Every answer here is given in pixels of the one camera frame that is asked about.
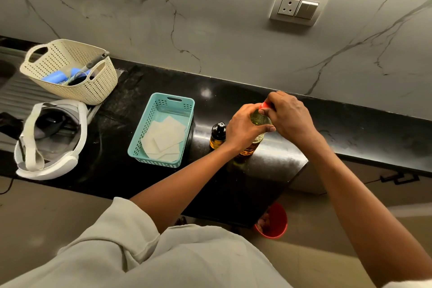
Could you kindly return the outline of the small amber bottle black cap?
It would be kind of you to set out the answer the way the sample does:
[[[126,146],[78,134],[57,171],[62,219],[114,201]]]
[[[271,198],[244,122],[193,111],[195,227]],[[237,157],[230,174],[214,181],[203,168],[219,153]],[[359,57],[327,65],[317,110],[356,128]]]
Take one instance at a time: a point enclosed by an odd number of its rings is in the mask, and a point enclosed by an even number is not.
[[[209,146],[215,150],[219,148],[226,140],[226,124],[224,122],[216,123],[210,133]]]

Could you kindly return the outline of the person's right forearm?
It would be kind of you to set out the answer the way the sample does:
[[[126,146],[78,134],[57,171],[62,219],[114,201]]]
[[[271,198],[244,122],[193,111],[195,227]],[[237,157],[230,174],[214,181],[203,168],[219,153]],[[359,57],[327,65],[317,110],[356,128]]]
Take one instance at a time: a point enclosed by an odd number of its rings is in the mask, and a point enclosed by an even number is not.
[[[432,280],[432,258],[317,131],[297,143],[323,182],[362,266],[377,287]]]

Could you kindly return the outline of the person's left hand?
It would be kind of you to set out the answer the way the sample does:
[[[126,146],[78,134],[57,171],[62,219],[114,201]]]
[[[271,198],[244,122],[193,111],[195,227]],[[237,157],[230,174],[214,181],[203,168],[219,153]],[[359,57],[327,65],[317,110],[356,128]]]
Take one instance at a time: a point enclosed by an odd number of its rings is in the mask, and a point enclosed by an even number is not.
[[[258,135],[251,135],[250,115],[258,110],[260,103],[243,105],[227,125],[226,140],[222,149],[226,156],[234,158],[251,145]]]

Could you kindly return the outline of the person's right hand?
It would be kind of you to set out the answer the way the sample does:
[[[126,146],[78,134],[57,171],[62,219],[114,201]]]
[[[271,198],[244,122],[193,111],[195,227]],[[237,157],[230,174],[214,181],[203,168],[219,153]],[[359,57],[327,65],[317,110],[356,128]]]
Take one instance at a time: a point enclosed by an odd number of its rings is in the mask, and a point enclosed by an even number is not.
[[[269,93],[265,101],[271,102],[277,112],[277,122],[273,125],[278,133],[299,149],[314,148],[324,142],[308,109],[296,97],[277,91]]]

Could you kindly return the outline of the clear bottle of yellow oil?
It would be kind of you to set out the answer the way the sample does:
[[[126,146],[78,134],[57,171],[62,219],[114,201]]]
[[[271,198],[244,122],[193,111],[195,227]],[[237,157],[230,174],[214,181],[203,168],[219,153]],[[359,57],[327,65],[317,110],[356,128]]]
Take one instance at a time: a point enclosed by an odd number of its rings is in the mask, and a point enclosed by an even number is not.
[[[251,119],[251,122],[256,126],[273,125],[270,118],[265,116],[265,115],[261,115],[258,110],[254,111],[254,113],[252,113],[250,115],[250,119]],[[247,147],[245,150],[243,150],[239,154],[239,156],[241,156],[241,157],[251,156],[256,151],[259,144],[262,142],[264,135],[265,135],[264,133],[258,135],[254,139],[254,141],[251,143],[251,145],[249,147]]]

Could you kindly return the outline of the white paper sheet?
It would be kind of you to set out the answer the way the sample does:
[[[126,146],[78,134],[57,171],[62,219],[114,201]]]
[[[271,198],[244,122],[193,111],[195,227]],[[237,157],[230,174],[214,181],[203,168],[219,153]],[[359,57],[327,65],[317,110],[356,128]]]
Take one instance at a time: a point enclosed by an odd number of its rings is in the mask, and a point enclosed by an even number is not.
[[[186,126],[171,116],[163,121],[152,121],[141,138],[141,145],[148,158],[159,159],[165,155],[179,155],[180,143],[185,139]]]
[[[157,153],[152,154],[152,158],[158,161],[173,162],[176,161],[180,156],[180,144],[175,144],[169,148]]]

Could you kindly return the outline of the person's white shirt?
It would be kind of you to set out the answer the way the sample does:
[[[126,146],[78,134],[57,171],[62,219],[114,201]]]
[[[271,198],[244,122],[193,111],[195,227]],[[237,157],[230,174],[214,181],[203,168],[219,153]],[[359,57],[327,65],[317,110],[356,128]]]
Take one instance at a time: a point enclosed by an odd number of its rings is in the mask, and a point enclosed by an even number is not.
[[[168,227],[130,199],[115,197],[94,225],[48,263],[5,287],[292,287],[266,256],[219,226]],[[432,288],[432,280],[388,288]]]

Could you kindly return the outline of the person's left forearm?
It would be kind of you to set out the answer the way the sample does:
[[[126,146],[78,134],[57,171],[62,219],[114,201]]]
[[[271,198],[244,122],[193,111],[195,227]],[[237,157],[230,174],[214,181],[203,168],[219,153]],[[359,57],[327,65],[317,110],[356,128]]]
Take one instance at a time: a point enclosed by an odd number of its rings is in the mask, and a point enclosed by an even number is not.
[[[159,233],[173,225],[208,181],[244,146],[225,142],[218,149],[153,184],[130,200],[154,222]]]

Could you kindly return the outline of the cream perforated plastic basket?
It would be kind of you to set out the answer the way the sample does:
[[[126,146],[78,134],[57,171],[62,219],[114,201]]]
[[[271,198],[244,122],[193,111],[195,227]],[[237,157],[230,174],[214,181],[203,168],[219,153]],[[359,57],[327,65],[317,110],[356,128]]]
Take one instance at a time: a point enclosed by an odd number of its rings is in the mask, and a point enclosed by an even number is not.
[[[83,82],[76,85],[50,83],[42,79],[61,71],[70,76],[72,68],[82,69],[106,50],[67,39],[53,40],[31,47],[25,55],[19,71],[49,93],[81,101],[87,105],[101,104],[118,83],[116,69],[107,56],[91,68]]]

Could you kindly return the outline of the teal plastic basket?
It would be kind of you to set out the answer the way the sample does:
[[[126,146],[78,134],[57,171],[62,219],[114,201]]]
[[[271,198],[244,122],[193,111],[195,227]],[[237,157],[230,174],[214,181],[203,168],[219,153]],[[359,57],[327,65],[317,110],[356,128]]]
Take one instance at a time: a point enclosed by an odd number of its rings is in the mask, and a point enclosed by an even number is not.
[[[188,141],[193,120],[194,106],[195,101],[188,97],[163,93],[152,94],[141,116],[135,133],[133,134],[132,140],[127,149],[127,154],[141,163],[178,168],[181,164]],[[143,138],[152,121],[162,122],[168,116],[173,117],[186,126],[184,141],[180,143],[180,156],[173,162],[158,161],[154,158],[148,158],[142,148],[141,138]]]

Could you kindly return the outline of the white wall socket switch plate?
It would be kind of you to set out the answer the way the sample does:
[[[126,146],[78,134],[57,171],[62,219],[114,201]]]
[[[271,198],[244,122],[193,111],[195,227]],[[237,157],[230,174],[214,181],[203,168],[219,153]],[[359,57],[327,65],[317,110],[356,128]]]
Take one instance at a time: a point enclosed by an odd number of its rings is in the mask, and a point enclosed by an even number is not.
[[[312,27],[329,0],[274,0],[269,19]]]

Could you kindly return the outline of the grey handled brush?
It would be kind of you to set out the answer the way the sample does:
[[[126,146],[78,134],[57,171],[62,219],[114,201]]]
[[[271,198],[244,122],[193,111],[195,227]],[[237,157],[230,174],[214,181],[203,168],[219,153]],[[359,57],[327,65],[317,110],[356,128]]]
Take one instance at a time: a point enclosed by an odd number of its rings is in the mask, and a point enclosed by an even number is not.
[[[66,86],[73,86],[83,82],[92,73],[93,68],[102,60],[105,60],[110,55],[110,52],[105,51],[101,55],[95,57],[82,68],[72,68],[70,76],[64,83]]]

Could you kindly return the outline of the red bucket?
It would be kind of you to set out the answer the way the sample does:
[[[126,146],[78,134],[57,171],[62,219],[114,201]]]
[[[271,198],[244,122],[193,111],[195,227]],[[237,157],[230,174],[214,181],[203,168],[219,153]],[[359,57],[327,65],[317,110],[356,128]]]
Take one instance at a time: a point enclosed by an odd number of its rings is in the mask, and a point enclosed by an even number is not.
[[[288,218],[285,209],[278,202],[274,202],[261,215],[252,229],[268,239],[281,238],[288,227]]]

